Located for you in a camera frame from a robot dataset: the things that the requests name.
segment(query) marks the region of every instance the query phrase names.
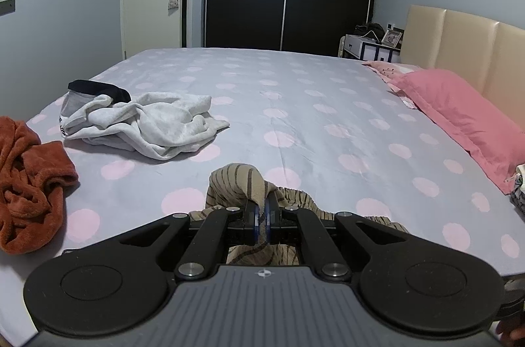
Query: headboard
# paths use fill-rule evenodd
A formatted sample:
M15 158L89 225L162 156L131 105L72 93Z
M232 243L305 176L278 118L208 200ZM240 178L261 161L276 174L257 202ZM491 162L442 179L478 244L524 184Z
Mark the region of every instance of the headboard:
M413 5L401 62L455 72L525 129L525 30L481 16Z

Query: orange towel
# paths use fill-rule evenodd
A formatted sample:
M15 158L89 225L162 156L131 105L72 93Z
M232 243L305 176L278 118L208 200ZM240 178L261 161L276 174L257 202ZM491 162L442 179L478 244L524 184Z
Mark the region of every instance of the orange towel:
M23 121L0 117L0 249L47 244L64 219L64 191L78 175L61 141L40 143Z

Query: polka dot bed sheet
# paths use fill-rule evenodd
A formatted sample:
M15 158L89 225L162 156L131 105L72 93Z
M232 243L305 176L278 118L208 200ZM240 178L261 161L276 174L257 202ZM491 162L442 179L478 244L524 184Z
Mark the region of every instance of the polka dot bed sheet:
M36 265L63 249L202 208L209 174L231 162L251 163L276 185L306 191L321 209L387 216L501 274L525 272L525 225L508 197L359 62L258 50L149 50L94 80L132 95L212 95L210 113L230 127L197 153L168 162L65 141L80 177L66 199L65 228L35 253L0 255L0 330L15 345L35 332L22 287ZM28 122L43 142L61 138L62 101Z

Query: picture frame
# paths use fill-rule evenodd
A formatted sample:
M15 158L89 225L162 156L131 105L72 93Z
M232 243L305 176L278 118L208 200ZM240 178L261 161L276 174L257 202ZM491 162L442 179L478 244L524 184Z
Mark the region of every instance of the picture frame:
M402 35L403 33L400 31L388 29L383 36L381 43L385 46L396 47Z

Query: brown striped cloth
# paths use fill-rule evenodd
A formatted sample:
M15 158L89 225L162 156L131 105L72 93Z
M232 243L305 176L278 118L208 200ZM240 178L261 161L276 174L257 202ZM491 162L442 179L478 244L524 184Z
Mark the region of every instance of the brown striped cloth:
M245 163L230 163L212 172L209 176L206 207L202 211L190 212L190 218L193 221L203 220L214 210L228 206L242 208L246 199L249 199L259 206L259 243L255 246L239 245L230 248L226 262L243 266L298 266L295 247L270 245L266 241L264 202L271 192L275 192L280 207L296 205L315 212L320 219L333 220L334 214L319 209L304 191L276 187L265 181L254 166ZM387 217L366 218L408 233L405 227L392 223Z

